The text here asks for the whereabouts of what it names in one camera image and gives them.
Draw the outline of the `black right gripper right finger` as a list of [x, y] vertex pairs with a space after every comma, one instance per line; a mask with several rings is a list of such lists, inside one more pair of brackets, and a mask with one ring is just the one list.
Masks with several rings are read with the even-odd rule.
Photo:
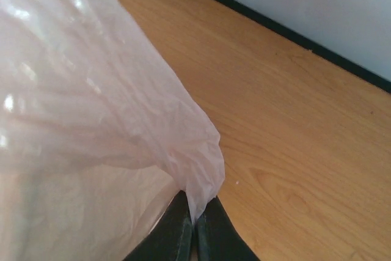
[[197, 258], [201, 261], [259, 261], [235, 230], [218, 197], [212, 199], [195, 225]]

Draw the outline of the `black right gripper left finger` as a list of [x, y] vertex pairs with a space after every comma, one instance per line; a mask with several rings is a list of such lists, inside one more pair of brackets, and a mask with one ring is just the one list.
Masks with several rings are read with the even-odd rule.
[[187, 261], [191, 258], [192, 233], [187, 197], [180, 191], [157, 225], [125, 261]]

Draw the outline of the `pink translucent plastic trash bag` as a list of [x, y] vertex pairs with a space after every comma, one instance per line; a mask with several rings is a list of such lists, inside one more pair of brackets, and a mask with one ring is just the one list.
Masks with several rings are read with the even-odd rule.
[[118, 0], [1, 0], [2, 260], [122, 260], [181, 190], [196, 220], [219, 140]]

